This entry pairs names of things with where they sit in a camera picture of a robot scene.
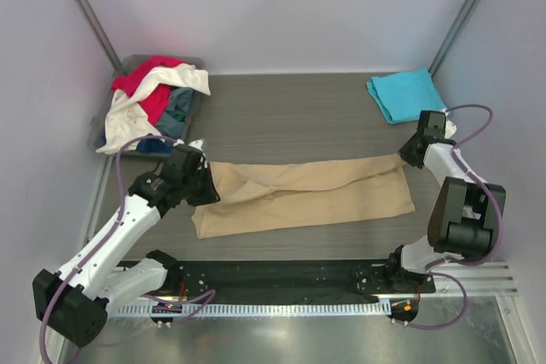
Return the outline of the beige t shirt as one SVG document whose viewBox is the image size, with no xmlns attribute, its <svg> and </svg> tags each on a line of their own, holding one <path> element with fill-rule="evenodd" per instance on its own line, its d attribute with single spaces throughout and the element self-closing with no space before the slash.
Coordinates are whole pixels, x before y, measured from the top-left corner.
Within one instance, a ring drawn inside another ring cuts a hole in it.
<svg viewBox="0 0 546 364">
<path fill-rule="evenodd" d="M 415 211 L 396 154 L 290 165 L 214 162 L 213 205 L 192 216 L 199 239 L 398 217 Z"/>
</svg>

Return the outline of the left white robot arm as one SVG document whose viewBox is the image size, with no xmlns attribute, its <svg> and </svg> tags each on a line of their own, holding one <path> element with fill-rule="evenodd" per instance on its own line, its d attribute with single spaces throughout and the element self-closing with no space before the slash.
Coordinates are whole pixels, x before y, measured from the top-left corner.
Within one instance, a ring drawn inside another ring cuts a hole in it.
<svg viewBox="0 0 546 364">
<path fill-rule="evenodd" d="M 169 296 L 181 285 L 176 258 L 151 251 L 124 272 L 113 269 L 136 241 L 170 209 L 214 204 L 219 195 L 209 164 L 179 173 L 166 166 L 159 175 L 139 176 L 122 205 L 99 233 L 54 273 L 41 270 L 32 281 L 37 318 L 79 348 L 90 344 L 107 318 L 149 292 Z"/>
</svg>

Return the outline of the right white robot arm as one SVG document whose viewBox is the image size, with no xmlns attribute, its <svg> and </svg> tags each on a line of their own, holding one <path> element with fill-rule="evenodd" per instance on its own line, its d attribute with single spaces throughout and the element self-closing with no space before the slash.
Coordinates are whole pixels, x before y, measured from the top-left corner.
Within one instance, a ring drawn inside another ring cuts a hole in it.
<svg viewBox="0 0 546 364">
<path fill-rule="evenodd" d="M 427 234 L 399 246 L 386 263 L 384 279 L 395 292 L 412 292 L 443 263 L 478 266 L 496 253 L 502 238 L 506 191 L 477 176 L 452 140 L 417 131 L 399 150 L 400 157 L 429 169 L 440 185 Z"/>
</svg>

